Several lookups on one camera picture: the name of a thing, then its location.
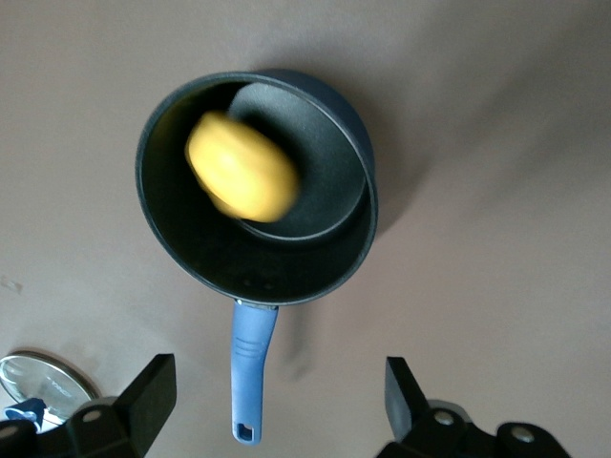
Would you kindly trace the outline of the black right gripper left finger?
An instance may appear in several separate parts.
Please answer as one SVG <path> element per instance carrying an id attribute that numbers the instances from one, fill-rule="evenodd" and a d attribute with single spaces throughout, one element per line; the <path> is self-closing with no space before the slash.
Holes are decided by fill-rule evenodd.
<path id="1" fill-rule="evenodd" d="M 157 354 L 116 399 L 88 403 L 59 427 L 0 421 L 0 458 L 144 458 L 176 402 L 175 356 Z"/>

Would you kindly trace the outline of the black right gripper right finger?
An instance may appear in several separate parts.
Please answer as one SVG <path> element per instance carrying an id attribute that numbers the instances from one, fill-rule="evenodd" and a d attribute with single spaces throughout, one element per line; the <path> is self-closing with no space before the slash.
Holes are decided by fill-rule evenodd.
<path id="1" fill-rule="evenodd" d="M 427 399 L 401 357 L 386 359 L 385 408 L 393 440 L 375 458 L 571 458 L 542 427 L 509 422 L 490 434 L 461 406 Z"/>

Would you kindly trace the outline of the glass lid with blue knob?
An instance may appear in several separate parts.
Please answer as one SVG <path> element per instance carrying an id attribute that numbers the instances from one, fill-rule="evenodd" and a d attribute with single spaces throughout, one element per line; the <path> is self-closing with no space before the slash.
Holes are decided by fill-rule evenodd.
<path id="1" fill-rule="evenodd" d="M 100 397 L 76 367 L 46 353 L 16 350 L 0 358 L 0 420 L 27 420 L 38 433 L 66 423 L 82 406 Z"/>

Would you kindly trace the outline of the yellow potato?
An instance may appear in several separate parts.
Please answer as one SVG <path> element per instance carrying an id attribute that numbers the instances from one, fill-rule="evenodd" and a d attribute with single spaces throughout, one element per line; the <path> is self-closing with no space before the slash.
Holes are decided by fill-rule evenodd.
<path id="1" fill-rule="evenodd" d="M 288 155 L 223 112 L 200 118 L 187 139 L 185 158 L 213 205 L 232 219 L 276 222 L 300 193 L 300 174 Z"/>

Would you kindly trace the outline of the dark blue saucepan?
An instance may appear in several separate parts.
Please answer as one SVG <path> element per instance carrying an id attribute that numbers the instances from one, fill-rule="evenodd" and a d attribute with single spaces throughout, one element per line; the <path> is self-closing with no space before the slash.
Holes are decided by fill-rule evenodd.
<path id="1" fill-rule="evenodd" d="M 296 161 L 302 191 L 284 219 L 231 219 L 197 184 L 184 149 L 199 118 L 213 110 L 260 129 Z M 373 243 L 378 201 L 367 129 L 340 93 L 308 74 L 213 73 L 185 83 L 153 111 L 137 148 L 136 181 L 143 214 L 168 254 L 234 302 L 232 432 L 255 446 L 279 308 L 342 285 Z"/>

